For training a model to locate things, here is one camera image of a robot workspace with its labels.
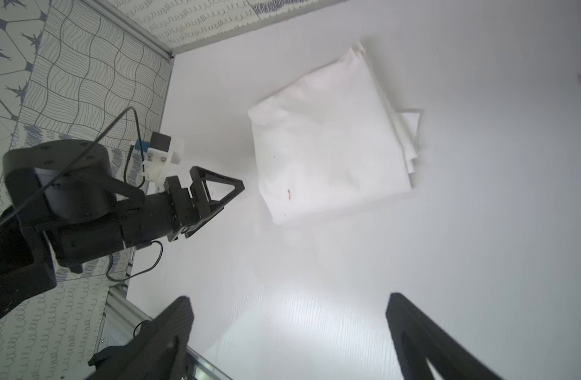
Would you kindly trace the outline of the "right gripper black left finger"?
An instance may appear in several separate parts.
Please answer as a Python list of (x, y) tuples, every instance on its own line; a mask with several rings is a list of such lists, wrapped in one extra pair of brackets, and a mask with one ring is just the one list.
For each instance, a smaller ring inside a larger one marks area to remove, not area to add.
[(141, 327), (124, 346), (108, 350), (90, 379), (186, 379), (187, 345), (194, 314), (182, 296)]

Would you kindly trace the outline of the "white t-shirt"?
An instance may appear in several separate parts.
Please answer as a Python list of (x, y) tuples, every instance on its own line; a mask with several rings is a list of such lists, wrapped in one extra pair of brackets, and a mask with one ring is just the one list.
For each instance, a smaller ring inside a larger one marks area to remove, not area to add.
[(260, 194), (275, 224), (409, 193), (417, 157), (360, 43), (248, 112)]

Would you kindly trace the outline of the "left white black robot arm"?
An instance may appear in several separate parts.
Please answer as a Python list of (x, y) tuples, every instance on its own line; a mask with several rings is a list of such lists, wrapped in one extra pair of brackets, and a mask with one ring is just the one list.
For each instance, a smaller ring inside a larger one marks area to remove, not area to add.
[(108, 150), (59, 140), (3, 157), (11, 205), (0, 216), (0, 319), (53, 289), (56, 266), (86, 262), (165, 238), (190, 237), (244, 189), (241, 180), (195, 166), (185, 188), (167, 177), (148, 195), (113, 176)]

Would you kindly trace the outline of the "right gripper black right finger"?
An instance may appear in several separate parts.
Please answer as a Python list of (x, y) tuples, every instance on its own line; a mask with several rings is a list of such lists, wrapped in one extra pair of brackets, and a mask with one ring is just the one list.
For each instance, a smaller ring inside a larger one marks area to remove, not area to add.
[(498, 379), (456, 340), (401, 293), (390, 295), (386, 309), (401, 373), (405, 379)]

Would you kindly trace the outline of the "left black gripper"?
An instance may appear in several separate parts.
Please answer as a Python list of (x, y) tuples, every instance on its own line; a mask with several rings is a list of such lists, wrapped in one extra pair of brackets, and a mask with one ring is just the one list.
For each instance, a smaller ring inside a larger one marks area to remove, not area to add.
[(126, 248), (143, 248), (159, 238), (189, 238), (245, 190), (242, 180), (200, 166), (189, 173), (190, 188), (176, 176), (167, 177), (165, 190), (141, 204), (126, 199), (101, 218), (49, 232), (59, 265), (81, 272), (82, 264)]

